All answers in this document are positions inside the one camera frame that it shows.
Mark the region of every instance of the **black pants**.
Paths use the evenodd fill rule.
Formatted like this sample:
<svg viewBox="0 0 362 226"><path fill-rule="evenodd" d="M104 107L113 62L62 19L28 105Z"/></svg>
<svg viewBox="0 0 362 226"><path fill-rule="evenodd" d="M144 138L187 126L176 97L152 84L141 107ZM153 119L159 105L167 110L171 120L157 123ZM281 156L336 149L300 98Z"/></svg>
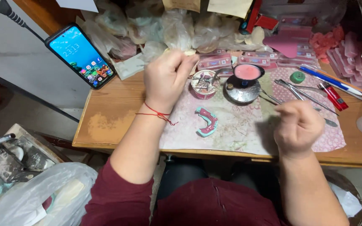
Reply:
<svg viewBox="0 0 362 226"><path fill-rule="evenodd" d="M202 159L174 158L174 162L166 164L158 188L156 203L184 184L208 177ZM231 169L230 178L230 182L252 188L271 200L277 214L283 215L279 180L273 166L236 162Z"/></svg>

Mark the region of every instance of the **sleeve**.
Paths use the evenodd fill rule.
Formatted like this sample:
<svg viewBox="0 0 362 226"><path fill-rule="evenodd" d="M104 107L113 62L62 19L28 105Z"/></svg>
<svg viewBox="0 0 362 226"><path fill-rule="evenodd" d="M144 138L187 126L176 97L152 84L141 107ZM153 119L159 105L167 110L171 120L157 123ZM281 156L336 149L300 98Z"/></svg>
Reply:
<svg viewBox="0 0 362 226"><path fill-rule="evenodd" d="M148 226L153 178L136 185L121 178L108 160L91 189L82 226Z"/></svg>

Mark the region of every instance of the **metal base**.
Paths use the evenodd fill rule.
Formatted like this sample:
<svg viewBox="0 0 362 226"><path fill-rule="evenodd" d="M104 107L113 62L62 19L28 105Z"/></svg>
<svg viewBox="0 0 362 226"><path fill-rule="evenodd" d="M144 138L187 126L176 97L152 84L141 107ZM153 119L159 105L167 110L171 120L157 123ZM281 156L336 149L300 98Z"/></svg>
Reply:
<svg viewBox="0 0 362 226"><path fill-rule="evenodd" d="M227 88L229 84L232 84L232 89ZM237 78L235 75L227 79L224 87L230 99L240 104L250 103L258 98L260 94L260 83L258 80L248 81L248 84L243 86L242 79Z"/></svg>

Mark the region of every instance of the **blue pen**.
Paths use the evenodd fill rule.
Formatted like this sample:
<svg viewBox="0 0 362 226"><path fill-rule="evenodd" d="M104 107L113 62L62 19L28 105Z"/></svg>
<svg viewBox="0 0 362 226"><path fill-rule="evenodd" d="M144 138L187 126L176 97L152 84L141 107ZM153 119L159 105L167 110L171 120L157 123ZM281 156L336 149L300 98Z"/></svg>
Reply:
<svg viewBox="0 0 362 226"><path fill-rule="evenodd" d="M301 69L302 71L304 71L304 72L306 72L306 73L308 73L308 74L310 74L310 75L313 75L313 76L315 76L315 77L318 77L318 78L320 78L320 79L323 79L323 80L325 80L326 82L328 82L328 83L330 83L330 84L333 84L333 85L335 85L335 86L338 86L339 88L341 88L341 89L343 89L343 90L349 91L349 92L351 92L351 93L353 93L353 94L355 94L355 95L362 96L362 93L359 92L358 90L355 90L355 89L353 89L353 88L351 88L351 87L349 87L349 86L347 86L347 85L345 85L345 84L342 84L342 83L339 82L339 81L336 81L336 80L334 80L334 79L332 79L332 78L329 78L329 77L327 77L327 76L325 76L325 75L322 75L322 74L319 73L319 72L315 72L315 71L313 71L313 70L311 70L311 69L308 69L308 68L305 68L305 67L302 67L302 66L299 67L299 69Z"/></svg>

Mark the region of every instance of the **gray wall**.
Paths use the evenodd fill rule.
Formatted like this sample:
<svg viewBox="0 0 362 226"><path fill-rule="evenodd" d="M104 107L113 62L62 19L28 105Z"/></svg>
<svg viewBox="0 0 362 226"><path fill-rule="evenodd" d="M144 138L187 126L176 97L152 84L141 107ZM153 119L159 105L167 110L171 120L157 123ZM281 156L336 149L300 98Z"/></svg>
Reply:
<svg viewBox="0 0 362 226"><path fill-rule="evenodd" d="M37 34L48 37L12 0L8 3ZM2 14L0 77L60 108L83 108L90 88L31 32Z"/></svg>

